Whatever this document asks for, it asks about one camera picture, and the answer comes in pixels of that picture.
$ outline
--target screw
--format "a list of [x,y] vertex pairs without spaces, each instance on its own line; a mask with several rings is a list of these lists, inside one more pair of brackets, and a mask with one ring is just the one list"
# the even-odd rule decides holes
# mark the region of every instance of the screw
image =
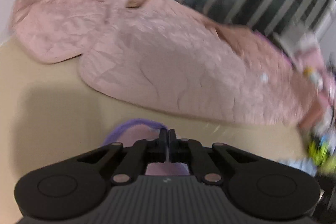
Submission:
[[127,181],[129,181],[131,178],[129,177],[129,175],[126,174],[118,174],[113,176],[113,180],[117,183],[125,183]]
[[209,173],[204,176],[207,182],[218,182],[222,179],[222,176],[216,173]]

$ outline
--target ribbed gray surface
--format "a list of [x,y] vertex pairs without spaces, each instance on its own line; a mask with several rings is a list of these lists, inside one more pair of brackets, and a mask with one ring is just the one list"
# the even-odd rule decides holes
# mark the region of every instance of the ribbed gray surface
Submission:
[[[194,176],[140,176],[128,186],[114,187],[87,215],[59,222],[24,217],[18,224],[245,224],[258,220],[236,209],[220,188],[200,184]],[[309,218],[288,221],[313,224]]]

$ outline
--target purple strap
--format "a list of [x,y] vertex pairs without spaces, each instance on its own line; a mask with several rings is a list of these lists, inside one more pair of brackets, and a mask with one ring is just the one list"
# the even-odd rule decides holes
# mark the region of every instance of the purple strap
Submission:
[[168,130],[168,128],[159,122],[155,122],[155,121],[151,121],[151,120],[147,120],[147,119],[131,119],[128,120],[127,122],[118,125],[110,134],[108,134],[108,136],[106,137],[106,139],[103,142],[103,146],[104,145],[108,145],[110,143],[116,142],[118,140],[118,138],[129,128],[140,125],[140,124],[144,124],[150,128],[153,129],[166,129]]

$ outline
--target round joint cover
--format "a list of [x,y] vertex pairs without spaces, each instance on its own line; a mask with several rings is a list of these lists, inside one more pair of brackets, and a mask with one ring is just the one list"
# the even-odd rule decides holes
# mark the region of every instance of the round joint cover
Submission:
[[242,170],[229,181],[228,190],[234,203],[248,214],[275,221],[306,215],[320,196],[313,177],[280,164],[256,164],[253,170]]
[[90,165],[68,162],[28,173],[17,183],[14,196],[24,215],[64,220],[91,211],[106,190],[106,182]]

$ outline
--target crumpled fabric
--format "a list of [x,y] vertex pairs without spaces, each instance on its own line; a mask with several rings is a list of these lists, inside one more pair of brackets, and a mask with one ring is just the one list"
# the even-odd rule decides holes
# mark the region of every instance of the crumpled fabric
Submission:
[[82,54],[85,83],[155,110],[296,125],[316,96],[250,29],[218,24],[173,0],[16,0],[12,26],[36,60]]

